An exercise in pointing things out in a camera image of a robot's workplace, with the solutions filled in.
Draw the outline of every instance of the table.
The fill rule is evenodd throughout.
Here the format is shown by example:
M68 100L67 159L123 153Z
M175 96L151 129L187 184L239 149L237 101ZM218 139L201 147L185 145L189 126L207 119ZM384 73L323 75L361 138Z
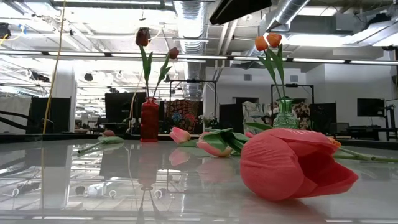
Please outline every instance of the table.
M172 141L125 141L77 156L77 150L95 142L0 144L0 222L398 222L396 165L340 160L359 175L349 192L272 203L258 198L242 183L238 157L214 158L201 149L177 147ZM398 157L398 151L345 148ZM30 184L31 189L17 192L20 184ZM46 220L41 222L36 219L42 218L42 212Z

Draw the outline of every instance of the computer monitor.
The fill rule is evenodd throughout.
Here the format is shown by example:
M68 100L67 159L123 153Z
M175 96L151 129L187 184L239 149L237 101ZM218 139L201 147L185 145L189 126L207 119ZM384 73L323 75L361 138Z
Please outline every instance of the computer monitor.
M358 98L358 116L384 117L384 99Z
M106 93L105 112L110 123L121 123L130 117L131 100L134 93ZM137 93L133 103L133 117L141 117L141 104L145 102L146 93Z

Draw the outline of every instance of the vase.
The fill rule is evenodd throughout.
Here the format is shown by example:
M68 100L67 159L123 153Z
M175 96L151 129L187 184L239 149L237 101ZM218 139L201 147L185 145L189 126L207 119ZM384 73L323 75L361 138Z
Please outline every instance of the vase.
M299 119L292 113L292 100L279 100L279 113L274 120L274 128L299 129Z
M157 142L159 132L159 105L156 98L147 97L141 106L141 142Z

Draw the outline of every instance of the ductwork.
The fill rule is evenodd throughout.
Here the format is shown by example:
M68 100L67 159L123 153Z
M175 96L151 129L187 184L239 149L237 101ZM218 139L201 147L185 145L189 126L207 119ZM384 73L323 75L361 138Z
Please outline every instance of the ductwork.
M290 28L290 22L295 16L306 6L310 0L281 0L278 3L278 8L275 11L270 12L274 15L271 20L268 20L268 16L264 16L260 21L259 32L261 35L268 32L271 29L275 29L279 26L287 26L287 30ZM253 45L247 52L247 56L260 56L263 52L259 52L256 46Z
M178 35L184 38L201 38L205 33L205 18L207 5L200 1L175 1L175 10L178 14ZM184 54L204 53L205 43L197 40L183 40L180 42ZM198 79L201 76L201 63L187 62L184 68L185 78ZM189 85L188 95L196 98L198 86Z

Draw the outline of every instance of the reflective table surface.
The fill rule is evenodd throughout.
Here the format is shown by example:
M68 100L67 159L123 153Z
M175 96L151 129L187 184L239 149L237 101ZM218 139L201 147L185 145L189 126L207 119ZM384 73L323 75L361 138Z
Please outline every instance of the reflective table surface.
M339 160L359 175L349 192L274 203L243 184L238 157L139 141L78 156L95 142L0 144L0 223L398 223L398 164Z

